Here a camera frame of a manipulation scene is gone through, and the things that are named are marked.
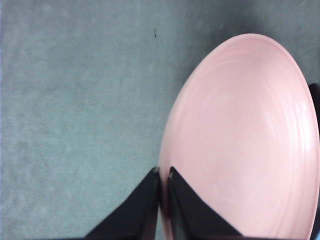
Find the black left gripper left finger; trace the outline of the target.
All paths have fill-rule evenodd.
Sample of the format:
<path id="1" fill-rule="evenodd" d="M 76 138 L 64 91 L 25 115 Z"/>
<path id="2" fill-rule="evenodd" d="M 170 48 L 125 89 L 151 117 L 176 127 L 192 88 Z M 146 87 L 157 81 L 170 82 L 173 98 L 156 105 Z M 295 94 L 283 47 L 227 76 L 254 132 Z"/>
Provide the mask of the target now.
<path id="1" fill-rule="evenodd" d="M 86 240 L 154 240 L 160 175 L 152 168 L 127 199 L 95 226 Z"/>

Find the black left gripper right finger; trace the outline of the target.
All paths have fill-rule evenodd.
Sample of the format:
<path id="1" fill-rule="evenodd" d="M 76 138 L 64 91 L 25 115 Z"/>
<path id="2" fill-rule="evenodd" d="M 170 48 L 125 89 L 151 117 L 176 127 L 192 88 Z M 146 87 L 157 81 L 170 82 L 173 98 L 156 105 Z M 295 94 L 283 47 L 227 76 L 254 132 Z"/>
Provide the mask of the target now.
<path id="1" fill-rule="evenodd" d="M 210 208 L 174 168 L 168 177 L 169 214 L 174 240 L 246 240 Z"/>

